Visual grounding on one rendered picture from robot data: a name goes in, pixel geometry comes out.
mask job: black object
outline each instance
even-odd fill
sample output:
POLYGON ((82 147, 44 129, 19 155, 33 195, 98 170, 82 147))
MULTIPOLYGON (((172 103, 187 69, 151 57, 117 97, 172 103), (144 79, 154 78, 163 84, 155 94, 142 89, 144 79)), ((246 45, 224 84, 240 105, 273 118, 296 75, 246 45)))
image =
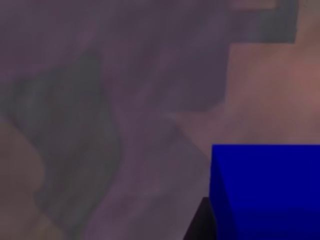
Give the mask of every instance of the black object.
POLYGON ((204 197, 183 240, 216 240, 217 225, 210 200, 204 197))

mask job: blue box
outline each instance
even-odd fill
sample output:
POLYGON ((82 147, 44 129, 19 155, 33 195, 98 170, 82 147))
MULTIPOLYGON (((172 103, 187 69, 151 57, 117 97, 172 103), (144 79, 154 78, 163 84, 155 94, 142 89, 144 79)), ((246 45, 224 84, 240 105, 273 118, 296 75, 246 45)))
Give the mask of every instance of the blue box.
POLYGON ((320 146, 214 145, 218 240, 320 240, 320 146))

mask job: blue cube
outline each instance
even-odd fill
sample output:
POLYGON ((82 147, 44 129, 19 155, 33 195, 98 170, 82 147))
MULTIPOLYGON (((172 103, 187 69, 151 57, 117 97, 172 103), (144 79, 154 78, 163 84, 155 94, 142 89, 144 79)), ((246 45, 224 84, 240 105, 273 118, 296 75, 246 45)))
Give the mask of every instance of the blue cube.
POLYGON ((218 240, 320 240, 320 146, 214 145, 218 240))

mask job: fabric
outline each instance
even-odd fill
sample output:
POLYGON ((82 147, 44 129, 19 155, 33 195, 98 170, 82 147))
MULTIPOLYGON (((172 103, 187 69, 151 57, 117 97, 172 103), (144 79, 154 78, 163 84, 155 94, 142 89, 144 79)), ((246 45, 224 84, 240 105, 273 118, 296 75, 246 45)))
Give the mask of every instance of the fabric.
POLYGON ((318 142, 316 0, 0 4, 1 239, 180 240, 212 143, 318 142))

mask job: blue surface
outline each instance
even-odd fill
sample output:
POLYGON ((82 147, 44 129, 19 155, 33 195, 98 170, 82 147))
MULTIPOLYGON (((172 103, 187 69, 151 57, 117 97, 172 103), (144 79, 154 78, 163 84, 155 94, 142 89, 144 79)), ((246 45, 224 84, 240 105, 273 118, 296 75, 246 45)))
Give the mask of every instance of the blue surface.
POLYGON ((320 146, 214 145, 218 240, 319 240, 320 146))

